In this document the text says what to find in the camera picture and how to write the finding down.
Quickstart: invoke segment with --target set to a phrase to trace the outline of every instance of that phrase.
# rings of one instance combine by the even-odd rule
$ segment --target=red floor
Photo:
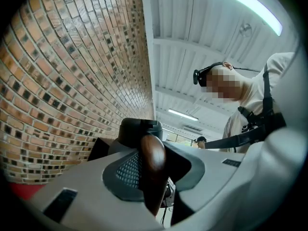
[[[10,183],[10,187],[13,193],[24,200],[29,199],[43,186],[45,185],[22,185],[22,184]]]

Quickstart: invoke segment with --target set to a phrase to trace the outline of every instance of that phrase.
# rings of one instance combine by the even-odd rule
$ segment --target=ceiling
[[[193,71],[218,61],[261,70],[276,52],[295,51],[298,36],[276,0],[259,0],[281,22],[277,36],[253,11],[235,0],[142,0],[156,119],[171,131],[195,139],[221,139],[238,104],[215,104],[193,84]],[[240,34],[249,23],[250,37]],[[240,70],[246,77],[257,73]],[[168,109],[192,115],[192,121]]]

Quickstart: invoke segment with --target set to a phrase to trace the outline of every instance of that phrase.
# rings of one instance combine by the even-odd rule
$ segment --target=wooden joystick handle
[[[167,182],[166,150],[159,138],[145,135],[141,139],[141,187],[145,206],[156,216],[162,203]]]

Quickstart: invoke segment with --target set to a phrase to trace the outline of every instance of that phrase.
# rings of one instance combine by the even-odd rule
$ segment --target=man
[[[197,140],[197,145],[198,145],[198,148],[200,149],[205,149],[205,143],[206,143],[206,138],[203,137],[203,136],[200,136]]]
[[[277,53],[266,62],[269,72],[270,90],[277,84],[282,72],[289,65],[294,53]],[[263,110],[264,97],[264,69],[254,78],[246,78],[234,70],[230,63],[213,67],[206,74],[206,87],[203,92],[211,93],[217,100],[225,102],[238,102],[239,106],[258,115]],[[274,113],[279,109],[273,102]],[[247,125],[247,119],[236,110],[229,118],[223,133],[223,138],[234,136],[242,132]],[[246,153],[249,144],[236,148],[238,153]],[[220,151],[234,152],[234,148],[220,149]]]

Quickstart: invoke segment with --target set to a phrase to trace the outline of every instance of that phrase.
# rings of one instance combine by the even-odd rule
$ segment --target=black mesh grille
[[[139,188],[141,178],[142,158],[139,154],[134,155],[122,164],[116,171],[116,176],[124,183],[133,188]]]

